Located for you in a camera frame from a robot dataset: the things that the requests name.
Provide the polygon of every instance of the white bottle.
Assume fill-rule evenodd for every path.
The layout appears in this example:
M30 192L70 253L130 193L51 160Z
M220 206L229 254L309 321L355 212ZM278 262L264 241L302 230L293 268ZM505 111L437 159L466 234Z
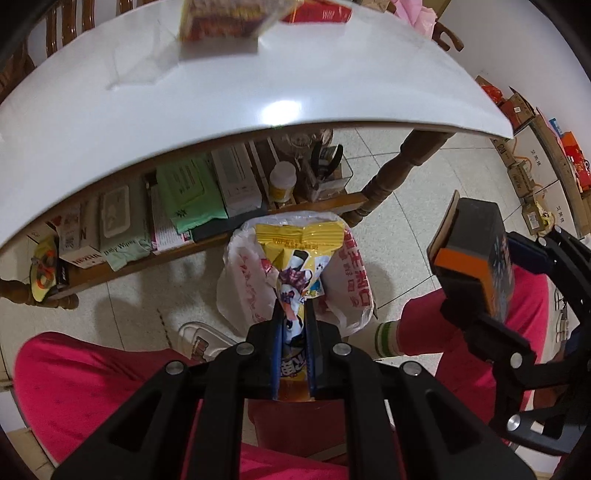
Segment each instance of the white bottle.
M296 186L296 168L288 161L280 161L269 175L269 197L273 202L287 202Z

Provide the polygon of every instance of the metal bolt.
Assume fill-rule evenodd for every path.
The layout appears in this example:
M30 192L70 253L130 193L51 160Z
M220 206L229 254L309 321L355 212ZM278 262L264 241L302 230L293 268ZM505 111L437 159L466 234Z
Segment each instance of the metal bolt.
M507 430L509 430L509 432L516 431L519 428L520 423L521 417L519 415L513 415L507 422Z
M255 351L255 346L248 342L242 342L236 345L236 353L238 355L251 355Z
M511 368L519 368L523 363L523 357L519 352L515 352L511 355Z
M183 373L184 365L182 362L175 360L166 365L166 373L168 375L178 375Z
M347 356L351 353L351 346L348 343L336 343L333 352L340 356Z
M416 362L406 362L402 366L402 371L411 377L416 377L423 371L423 367Z

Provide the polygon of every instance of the table top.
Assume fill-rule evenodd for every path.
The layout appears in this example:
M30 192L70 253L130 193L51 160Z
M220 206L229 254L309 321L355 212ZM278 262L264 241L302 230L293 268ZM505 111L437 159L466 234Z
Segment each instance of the table top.
M181 5L151 3L82 34L0 105L0 247L113 172L228 135L385 122L512 136L470 76L389 13L348 4L347 24L183 46Z

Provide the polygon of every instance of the yellow snack wrapper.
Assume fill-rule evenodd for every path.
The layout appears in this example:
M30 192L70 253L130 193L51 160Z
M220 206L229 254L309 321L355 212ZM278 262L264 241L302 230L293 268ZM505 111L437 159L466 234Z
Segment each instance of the yellow snack wrapper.
M258 224L255 231L267 260L279 272L275 291L285 312L278 399L307 401L304 301L315 296L310 287L343 245L345 227L341 222Z

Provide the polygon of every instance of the wooden table leg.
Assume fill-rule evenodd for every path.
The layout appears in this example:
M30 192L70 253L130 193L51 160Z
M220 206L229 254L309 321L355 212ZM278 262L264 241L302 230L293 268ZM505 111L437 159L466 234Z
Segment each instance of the wooden table leg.
M78 306L78 296L70 295L59 300L47 300L43 303L35 301L29 285L18 280L2 280L0 278L0 298L5 298L13 303L24 303L35 307L46 307L64 310L74 310Z
M373 212L390 194L403 184L413 167L420 167L439 150L453 134L413 130L400 146L400 153L387 162L362 193L367 198L361 207L342 215L353 227Z

